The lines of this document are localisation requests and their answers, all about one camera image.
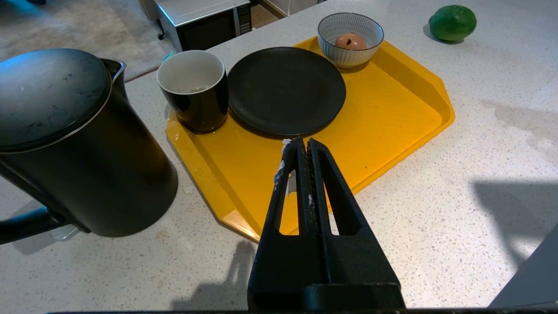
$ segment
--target rug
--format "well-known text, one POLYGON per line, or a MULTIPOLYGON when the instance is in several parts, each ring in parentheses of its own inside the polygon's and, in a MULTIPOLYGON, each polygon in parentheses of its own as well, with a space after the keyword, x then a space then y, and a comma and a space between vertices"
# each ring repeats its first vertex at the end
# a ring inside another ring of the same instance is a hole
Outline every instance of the rug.
POLYGON ((117 58, 130 80, 156 69, 173 51, 134 0, 0 0, 0 61, 32 50, 75 48, 117 58))

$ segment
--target green lime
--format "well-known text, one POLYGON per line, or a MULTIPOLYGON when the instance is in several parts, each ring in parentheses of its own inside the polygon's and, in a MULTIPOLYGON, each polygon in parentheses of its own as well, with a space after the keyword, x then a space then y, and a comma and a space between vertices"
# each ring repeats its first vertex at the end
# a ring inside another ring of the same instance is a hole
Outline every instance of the green lime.
POLYGON ((430 32, 440 40, 456 41, 469 36, 477 26, 475 13, 464 6, 441 7, 428 20, 430 32))

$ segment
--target countertop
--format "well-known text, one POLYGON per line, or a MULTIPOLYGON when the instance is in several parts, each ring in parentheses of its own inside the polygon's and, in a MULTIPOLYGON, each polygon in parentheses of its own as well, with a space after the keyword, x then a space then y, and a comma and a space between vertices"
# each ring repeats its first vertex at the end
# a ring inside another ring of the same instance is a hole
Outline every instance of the countertop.
MULTIPOLYGON (((454 124, 357 194, 409 307, 488 305, 558 222, 558 2, 461 1, 477 29, 448 45, 424 30, 450 3, 328 0, 210 49, 230 69, 315 36, 328 14, 358 12, 444 80, 454 124)), ((126 88, 178 171, 172 207, 128 237, 0 246, 2 312, 246 308, 256 245, 218 224, 194 188, 165 138, 155 73, 126 88)), ((37 206, 4 180, 0 199, 2 217, 37 206)))

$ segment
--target brown egg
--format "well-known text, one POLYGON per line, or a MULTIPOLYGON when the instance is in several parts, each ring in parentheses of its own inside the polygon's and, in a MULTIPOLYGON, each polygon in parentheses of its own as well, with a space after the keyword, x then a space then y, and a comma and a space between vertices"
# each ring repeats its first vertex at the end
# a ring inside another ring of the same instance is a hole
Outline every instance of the brown egg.
POLYGON ((365 50, 367 48, 364 39, 355 33, 346 33, 337 37, 335 46, 349 50, 365 50))

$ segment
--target white bowl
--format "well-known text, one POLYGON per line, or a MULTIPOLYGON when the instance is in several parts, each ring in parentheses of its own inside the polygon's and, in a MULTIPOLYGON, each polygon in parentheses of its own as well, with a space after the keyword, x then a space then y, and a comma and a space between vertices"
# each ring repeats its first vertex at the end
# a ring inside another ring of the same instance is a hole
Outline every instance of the white bowl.
POLYGON ((370 60, 383 38, 383 29, 376 21, 357 13, 335 13, 324 17, 318 24, 321 52, 340 68, 352 68, 370 60), (367 49, 349 50, 335 46, 337 37, 350 32, 362 37, 367 49))

